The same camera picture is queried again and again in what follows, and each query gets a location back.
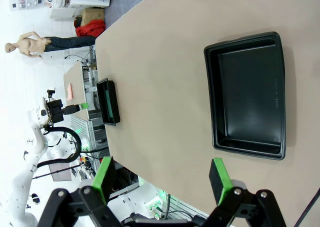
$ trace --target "small black tray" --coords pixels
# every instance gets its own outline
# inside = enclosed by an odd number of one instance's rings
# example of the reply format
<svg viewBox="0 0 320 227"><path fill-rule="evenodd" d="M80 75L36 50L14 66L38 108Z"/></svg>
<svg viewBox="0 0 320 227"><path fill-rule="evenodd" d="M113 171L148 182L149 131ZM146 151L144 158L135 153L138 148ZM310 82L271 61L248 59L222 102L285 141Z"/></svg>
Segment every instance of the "small black tray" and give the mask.
<svg viewBox="0 0 320 227"><path fill-rule="evenodd" d="M286 152L285 64L267 32L204 49L213 147L282 160Z"/></svg>
<svg viewBox="0 0 320 227"><path fill-rule="evenodd" d="M116 126L120 122L115 83L107 78L96 84L103 123Z"/></svg>

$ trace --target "wire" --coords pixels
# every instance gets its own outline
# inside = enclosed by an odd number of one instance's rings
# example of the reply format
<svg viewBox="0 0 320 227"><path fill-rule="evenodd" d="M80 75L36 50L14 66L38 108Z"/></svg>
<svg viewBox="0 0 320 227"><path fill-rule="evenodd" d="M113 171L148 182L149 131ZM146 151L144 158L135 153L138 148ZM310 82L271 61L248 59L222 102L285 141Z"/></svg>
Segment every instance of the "wire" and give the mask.
<svg viewBox="0 0 320 227"><path fill-rule="evenodd" d="M40 168L46 165L56 164L56 163L71 163L80 156L81 146L82 146L81 139L79 135L76 132L74 132L72 129L66 128L66 127L46 127L45 130L48 131L49 133L50 132L66 132L72 135L75 139L75 143L74 143L75 153L69 156L68 158L57 158L57 159L43 161L41 163L38 163L38 165L36 166L37 168Z"/></svg>
<svg viewBox="0 0 320 227"><path fill-rule="evenodd" d="M100 160L100 158L96 158L96 157L94 157L94 156L91 156L91 155L86 155L86 156L88 156L88 157L90 157L90 158L93 158L93 159L96 159L96 160Z"/></svg>
<svg viewBox="0 0 320 227"><path fill-rule="evenodd" d="M96 93L93 93L93 106L97 112L100 112L100 109L98 108L98 105L97 105L97 94Z"/></svg>
<svg viewBox="0 0 320 227"><path fill-rule="evenodd" d="M59 139L58 143L56 143L55 145L49 145L48 147L54 147L57 146L58 144L60 144L61 139Z"/></svg>
<svg viewBox="0 0 320 227"><path fill-rule="evenodd" d="M39 179L39 178L41 178L41 177L49 176L49 175L56 174L56 173L59 173L59 172L62 172L62 171L71 170L71 169L80 167L80 166L82 166L82 165L83 165L83 163L78 164L78 165L75 165L75 166L71 166L71 167L68 167L68 168L60 169L60 170L57 170L57 171L54 171L54 172L51 172L51 173L46 173L46 174L44 174L44 175L40 175L40 176L34 177L34 178L32 178L32 179L33 179L33 180L34 180L34 179Z"/></svg>
<svg viewBox="0 0 320 227"><path fill-rule="evenodd" d="M85 56L85 57L83 57L80 61L84 60L84 59L88 56L88 54L90 54L90 53L91 53L91 51L92 51L92 49L93 49L93 48L94 48L94 47L92 46L92 47L91 47L91 49L89 50L89 53L87 53L87 54L86 54L86 56ZM77 57L81 58L81 57L80 57L80 56L78 56L78 55L75 55L75 54L69 54L68 56L64 57L64 59L68 58L69 56L77 56Z"/></svg>
<svg viewBox="0 0 320 227"><path fill-rule="evenodd" d="M44 123L44 126L49 126L49 123L51 122L51 120L52 120L52 115L50 115L50 117L46 120L46 122Z"/></svg>
<svg viewBox="0 0 320 227"><path fill-rule="evenodd" d="M68 139L68 141L69 141L70 144L74 143L75 142L74 141L74 137L72 136L71 139Z"/></svg>
<svg viewBox="0 0 320 227"><path fill-rule="evenodd" d="M312 200L310 201L310 203L307 205L307 207L305 208L305 210L302 212L300 218L297 220L297 222L295 223L294 227L298 227L301 222L304 220L304 218L306 217L306 215L308 214L309 210L312 208L312 206L315 204L315 202L317 201L317 199L320 196L320 188L318 189L318 191L315 193L314 197L312 198Z"/></svg>
<svg viewBox="0 0 320 227"><path fill-rule="evenodd" d="M79 58L82 58L82 57L80 57L79 55L76 55L76 54L69 54L69 55L67 55L66 57L64 57L64 59L66 60L69 56L77 56L77 57L79 57Z"/></svg>
<svg viewBox="0 0 320 227"><path fill-rule="evenodd" d="M166 220L168 218L169 209L170 209L170 201L171 201L171 194L168 193L168 202L166 203L166 211L164 219Z"/></svg>
<svg viewBox="0 0 320 227"><path fill-rule="evenodd" d="M183 211L183 210L174 210L174 211L170 211L170 212L168 212L168 214L172 214L172 213L175 213L175 212L184 213L184 214L186 214L187 216L189 216L189 217L190 217L190 219L193 219L193 216L192 216L190 213L188 213L188 212L186 212L186 211Z"/></svg>
<svg viewBox="0 0 320 227"><path fill-rule="evenodd" d="M131 171L129 171L129 185L132 185L132 179L131 179Z"/></svg>
<svg viewBox="0 0 320 227"><path fill-rule="evenodd" d="M91 151L81 151L81 153L90 154L90 153L96 153L96 152L99 152L99 151L104 151L104 150L107 150L107 149L109 149L109 147L104 147L104 148L95 149L95 150L91 150Z"/></svg>

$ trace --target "mannequin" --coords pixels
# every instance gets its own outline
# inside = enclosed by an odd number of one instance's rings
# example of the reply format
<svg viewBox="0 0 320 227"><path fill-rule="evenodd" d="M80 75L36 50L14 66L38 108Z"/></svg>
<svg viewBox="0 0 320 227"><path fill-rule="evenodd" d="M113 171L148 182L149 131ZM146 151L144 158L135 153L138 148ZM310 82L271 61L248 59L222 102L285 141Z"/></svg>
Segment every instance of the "mannequin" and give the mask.
<svg viewBox="0 0 320 227"><path fill-rule="evenodd" d="M40 54L51 51L61 51L73 48L81 48L85 46L92 46L96 42L94 36L80 36L70 38L59 37L40 37L36 32L29 32L22 34L16 43L6 43L4 50L7 53L13 52L17 48L20 54L30 58L42 58Z"/></svg>

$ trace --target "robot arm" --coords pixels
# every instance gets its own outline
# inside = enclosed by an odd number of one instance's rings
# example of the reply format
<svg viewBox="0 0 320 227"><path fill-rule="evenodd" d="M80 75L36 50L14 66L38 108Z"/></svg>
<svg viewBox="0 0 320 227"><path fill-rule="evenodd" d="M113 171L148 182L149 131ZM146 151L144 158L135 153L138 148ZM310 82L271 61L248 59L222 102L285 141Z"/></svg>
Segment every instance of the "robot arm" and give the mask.
<svg viewBox="0 0 320 227"><path fill-rule="evenodd" d="M9 213L11 225L14 227L36 227L38 224L36 217L25 209L32 178L38 169L40 158L48 149L48 142L38 124L33 123L28 132L28 154L21 172L11 182L6 203L6 212Z"/></svg>
<svg viewBox="0 0 320 227"><path fill-rule="evenodd" d="M78 105L71 105L62 109L61 100L54 100L52 98L53 93L54 90L48 90L49 102L43 99L42 106L27 113L30 128L26 131L25 142L28 154L25 155L25 162L21 172L11 182L11 188L7 193L8 198L3 205L13 227L36 227L38 225L35 216L25 211L31 182L37 169L53 163L70 163L80 155L81 140L79 136L69 128L53 127L53 124L63 121L64 114L72 114L81 108ZM67 159L48 160L39 164L40 158L48 150L48 141L42 133L42 129L47 132L63 131L71 133L76 140L77 146L73 156Z"/></svg>

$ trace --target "beige table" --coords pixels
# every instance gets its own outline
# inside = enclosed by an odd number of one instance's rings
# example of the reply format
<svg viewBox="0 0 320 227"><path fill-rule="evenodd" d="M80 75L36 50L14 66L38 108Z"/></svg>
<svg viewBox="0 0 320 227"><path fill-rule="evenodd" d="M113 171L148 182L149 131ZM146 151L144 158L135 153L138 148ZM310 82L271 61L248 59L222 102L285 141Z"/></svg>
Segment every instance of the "beige table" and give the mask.
<svg viewBox="0 0 320 227"><path fill-rule="evenodd" d="M320 0L144 0L96 40L99 79L113 80L121 122L106 126L114 159L210 213L211 159L251 192L274 192L293 226L320 186ZM212 145L206 46L280 34L285 61L286 157ZM320 201L301 226L320 226ZM244 225L239 221L236 226Z"/></svg>
<svg viewBox="0 0 320 227"><path fill-rule="evenodd" d="M72 87L73 99L66 101L66 104L68 106L69 105L79 105L79 104L87 102L86 93L85 93L83 69L82 69L80 61L75 63L75 65L72 66L68 70L68 72L64 74L63 83L64 83L64 91L65 91L66 98L68 97L68 92L67 92L68 85L71 84L71 87ZM76 113L73 113L72 115L75 117L78 117L84 121L89 120L88 109L80 110Z"/></svg>

